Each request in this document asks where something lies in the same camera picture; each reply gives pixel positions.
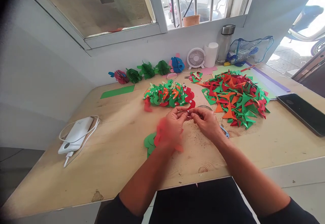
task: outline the small fan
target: small fan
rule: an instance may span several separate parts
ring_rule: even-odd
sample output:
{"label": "small fan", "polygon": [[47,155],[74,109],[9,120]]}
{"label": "small fan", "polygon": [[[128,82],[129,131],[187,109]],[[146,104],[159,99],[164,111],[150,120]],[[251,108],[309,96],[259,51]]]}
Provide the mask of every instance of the small fan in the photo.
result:
{"label": "small fan", "polygon": [[190,65],[189,70],[193,68],[202,67],[204,68],[204,58],[205,52],[200,48],[191,49],[189,54],[187,55],[187,63]]}

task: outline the black pants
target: black pants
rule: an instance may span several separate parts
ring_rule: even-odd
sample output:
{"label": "black pants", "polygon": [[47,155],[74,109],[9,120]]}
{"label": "black pants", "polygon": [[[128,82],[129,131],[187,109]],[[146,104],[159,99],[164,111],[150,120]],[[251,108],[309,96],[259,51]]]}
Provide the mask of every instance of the black pants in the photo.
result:
{"label": "black pants", "polygon": [[149,223],[256,223],[232,177],[157,192]]}

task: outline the doorway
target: doorway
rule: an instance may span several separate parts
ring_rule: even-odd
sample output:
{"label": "doorway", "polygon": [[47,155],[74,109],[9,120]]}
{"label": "doorway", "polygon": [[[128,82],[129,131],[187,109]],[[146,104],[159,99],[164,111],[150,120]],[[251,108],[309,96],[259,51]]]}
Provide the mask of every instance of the doorway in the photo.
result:
{"label": "doorway", "polygon": [[325,46],[324,26],[325,0],[309,0],[267,64],[282,74],[292,77]]}

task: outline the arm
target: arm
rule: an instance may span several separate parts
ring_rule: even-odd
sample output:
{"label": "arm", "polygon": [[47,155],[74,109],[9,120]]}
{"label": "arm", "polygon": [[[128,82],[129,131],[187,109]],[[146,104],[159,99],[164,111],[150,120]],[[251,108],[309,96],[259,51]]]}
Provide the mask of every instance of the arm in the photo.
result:
{"label": "arm", "polygon": [[290,203],[290,197],[227,139],[212,111],[193,108],[190,113],[194,123],[222,154],[229,172],[257,216],[268,216]]}
{"label": "arm", "polygon": [[176,107],[166,115],[166,131],[160,144],[120,192],[122,203],[136,216],[146,212],[166,175],[175,145],[181,140],[182,126],[188,116],[186,110]]}

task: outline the stainless steel bottle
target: stainless steel bottle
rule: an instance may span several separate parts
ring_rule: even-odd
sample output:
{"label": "stainless steel bottle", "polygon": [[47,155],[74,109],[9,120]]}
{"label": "stainless steel bottle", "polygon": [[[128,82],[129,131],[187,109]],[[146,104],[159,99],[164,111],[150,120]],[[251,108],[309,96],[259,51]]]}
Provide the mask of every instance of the stainless steel bottle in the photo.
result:
{"label": "stainless steel bottle", "polygon": [[223,64],[227,58],[227,54],[231,45],[231,38],[235,32],[236,25],[227,24],[222,27],[221,39],[218,40],[219,51],[217,64]]}

